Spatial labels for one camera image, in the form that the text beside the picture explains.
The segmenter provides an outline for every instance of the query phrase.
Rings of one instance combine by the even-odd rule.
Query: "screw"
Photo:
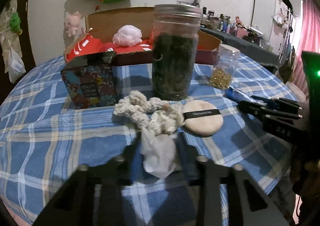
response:
[[[86,164],[80,164],[78,165],[78,170],[79,171],[88,171],[89,167]]]
[[[206,156],[204,156],[204,155],[198,155],[198,156],[196,157],[196,160],[197,160],[198,162],[205,163],[205,162],[208,161],[208,158],[207,158]]]
[[[243,166],[240,165],[239,163],[235,164],[235,165],[233,166],[233,168],[234,168],[235,170],[237,170],[237,171],[242,171],[242,170],[243,170]]]
[[[116,162],[122,163],[122,162],[124,162],[124,157],[122,155],[118,155],[115,157],[115,160],[116,160]]]

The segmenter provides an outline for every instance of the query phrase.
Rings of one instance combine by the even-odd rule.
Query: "glass jar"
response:
[[[199,7],[156,5],[153,29],[152,87],[156,97],[178,101],[188,96],[202,19]]]
[[[226,90],[230,87],[232,77],[238,67],[240,51],[226,44],[218,48],[218,63],[213,67],[211,84],[218,89]]]

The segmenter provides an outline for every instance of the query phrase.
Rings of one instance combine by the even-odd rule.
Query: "curtain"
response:
[[[308,85],[301,60],[303,50],[320,53],[320,12],[313,0],[303,0],[302,31],[296,51],[297,65],[294,69],[293,81],[308,98]]]

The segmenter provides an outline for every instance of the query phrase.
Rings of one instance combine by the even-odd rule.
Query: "crumpled white plastic bag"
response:
[[[22,59],[20,58],[19,54],[12,48],[10,48],[9,52],[8,71],[11,83],[15,83],[16,80],[26,72]]]
[[[169,135],[154,136],[148,129],[142,128],[141,145],[143,167],[147,173],[164,179],[178,169],[176,144]]]
[[[142,33],[133,25],[125,25],[113,36],[112,42],[118,46],[132,47],[142,42]]]

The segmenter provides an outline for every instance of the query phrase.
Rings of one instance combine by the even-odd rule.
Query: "pink stuffed animal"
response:
[[[79,12],[75,12],[74,14],[70,14],[66,12],[64,26],[67,29],[66,33],[68,34],[68,37],[76,35],[78,26],[80,24],[80,19],[81,19],[81,14]]]

